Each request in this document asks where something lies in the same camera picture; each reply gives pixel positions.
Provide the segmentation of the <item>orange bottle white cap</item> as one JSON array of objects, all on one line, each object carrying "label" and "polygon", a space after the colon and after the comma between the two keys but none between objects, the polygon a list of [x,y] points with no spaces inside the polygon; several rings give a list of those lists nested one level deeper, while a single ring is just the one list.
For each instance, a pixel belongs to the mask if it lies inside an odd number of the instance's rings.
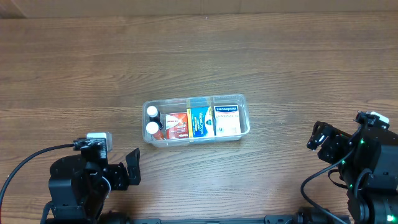
[{"label": "orange bottle white cap", "polygon": [[156,122],[151,121],[147,123],[146,131],[156,140],[165,140],[165,137]]}]

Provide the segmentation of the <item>black bottle white cap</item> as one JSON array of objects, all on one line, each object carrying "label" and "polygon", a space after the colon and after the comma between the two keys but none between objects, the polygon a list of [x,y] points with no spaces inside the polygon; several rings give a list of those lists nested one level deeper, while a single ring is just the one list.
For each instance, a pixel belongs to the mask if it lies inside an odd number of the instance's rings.
[{"label": "black bottle white cap", "polygon": [[163,124],[160,119],[160,111],[155,106],[149,106],[146,110],[150,123],[156,123],[160,130],[163,129]]}]

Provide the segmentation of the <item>red small box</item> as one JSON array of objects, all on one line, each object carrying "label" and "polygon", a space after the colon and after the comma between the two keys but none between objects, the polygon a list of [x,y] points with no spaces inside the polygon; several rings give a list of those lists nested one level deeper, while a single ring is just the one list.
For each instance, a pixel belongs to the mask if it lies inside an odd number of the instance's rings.
[{"label": "red small box", "polygon": [[188,117],[186,113],[170,113],[165,116],[167,139],[188,138]]}]

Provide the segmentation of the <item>blue yellow box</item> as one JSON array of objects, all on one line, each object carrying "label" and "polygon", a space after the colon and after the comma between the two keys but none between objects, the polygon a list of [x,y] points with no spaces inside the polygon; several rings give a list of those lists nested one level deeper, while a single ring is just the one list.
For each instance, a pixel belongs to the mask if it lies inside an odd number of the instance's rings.
[{"label": "blue yellow box", "polygon": [[210,106],[188,108],[189,138],[212,138],[215,136],[213,127],[213,110]]}]

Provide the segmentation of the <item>white plaster box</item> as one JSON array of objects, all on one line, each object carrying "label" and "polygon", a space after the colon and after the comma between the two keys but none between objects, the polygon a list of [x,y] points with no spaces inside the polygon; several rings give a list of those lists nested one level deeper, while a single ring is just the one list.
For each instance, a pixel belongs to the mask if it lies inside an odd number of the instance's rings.
[{"label": "white plaster box", "polygon": [[241,134],[238,105],[215,106],[215,131],[217,136]]}]

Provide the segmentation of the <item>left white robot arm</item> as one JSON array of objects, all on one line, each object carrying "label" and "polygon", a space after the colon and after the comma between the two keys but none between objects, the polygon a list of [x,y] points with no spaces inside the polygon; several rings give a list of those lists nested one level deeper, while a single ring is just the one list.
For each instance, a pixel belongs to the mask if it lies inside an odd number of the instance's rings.
[{"label": "left white robot arm", "polygon": [[112,191],[139,185],[140,150],[126,156],[127,165],[109,164],[107,155],[88,149],[63,157],[50,167],[49,190],[52,200],[43,210],[41,223],[131,223],[124,213],[103,213]]}]

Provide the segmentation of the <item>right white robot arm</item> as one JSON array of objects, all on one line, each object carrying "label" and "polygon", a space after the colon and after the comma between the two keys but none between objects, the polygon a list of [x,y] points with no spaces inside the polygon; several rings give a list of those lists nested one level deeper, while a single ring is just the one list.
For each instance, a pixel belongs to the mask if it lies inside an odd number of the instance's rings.
[{"label": "right white robot arm", "polygon": [[397,223],[397,134],[387,125],[348,134],[317,121],[307,147],[337,169],[356,223]]}]

